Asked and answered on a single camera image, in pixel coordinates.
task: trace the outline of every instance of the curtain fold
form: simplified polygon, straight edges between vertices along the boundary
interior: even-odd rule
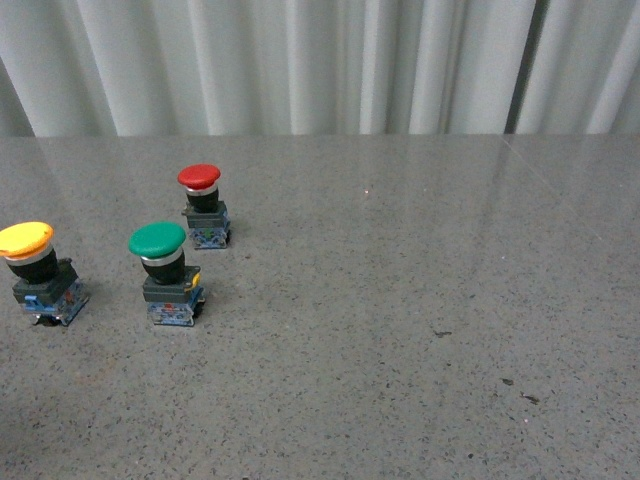
[[[631,133],[639,63],[640,0],[7,0],[0,135]]]

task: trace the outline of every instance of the green button cap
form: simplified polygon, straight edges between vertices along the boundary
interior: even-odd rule
[[[175,252],[186,238],[184,229],[177,223],[150,223],[131,235],[129,250],[141,257],[164,257]]]

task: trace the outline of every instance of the red button cap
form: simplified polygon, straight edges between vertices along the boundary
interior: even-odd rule
[[[215,165],[199,163],[182,169],[178,174],[178,182],[192,190],[203,190],[210,187],[220,178],[220,169]]]

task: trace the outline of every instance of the yellow terminal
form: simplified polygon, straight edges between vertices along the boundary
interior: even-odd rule
[[[193,276],[193,280],[191,280],[191,286],[189,288],[185,288],[185,292],[188,292],[190,290],[193,290],[194,288],[196,288],[198,286],[198,284],[200,283],[200,273],[196,273]]]
[[[25,259],[42,252],[53,237],[53,227],[43,222],[18,223],[0,231],[0,255]]]

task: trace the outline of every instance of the chrome ring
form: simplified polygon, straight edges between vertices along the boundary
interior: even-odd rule
[[[180,258],[180,255],[182,255],[183,251],[184,250],[182,249],[182,247],[178,247],[178,250],[176,250],[173,253],[170,253],[165,257],[158,257],[158,258],[140,257],[140,260],[142,260],[142,263],[144,263],[149,267],[164,267],[165,265],[169,265],[170,263],[173,263],[178,258]]]
[[[187,191],[187,195],[190,197],[204,197],[205,195],[210,195],[216,190],[218,190],[218,184],[214,183],[210,187],[203,188],[202,190],[194,190],[193,188],[184,187]]]
[[[52,250],[53,250],[53,244],[49,243],[49,245],[47,245],[44,250],[42,250],[40,253],[36,253],[32,257],[27,257],[27,258],[4,257],[4,259],[7,261],[8,265],[11,265],[13,267],[22,267],[24,265],[31,265],[32,263],[42,260],[44,257],[49,255]]]

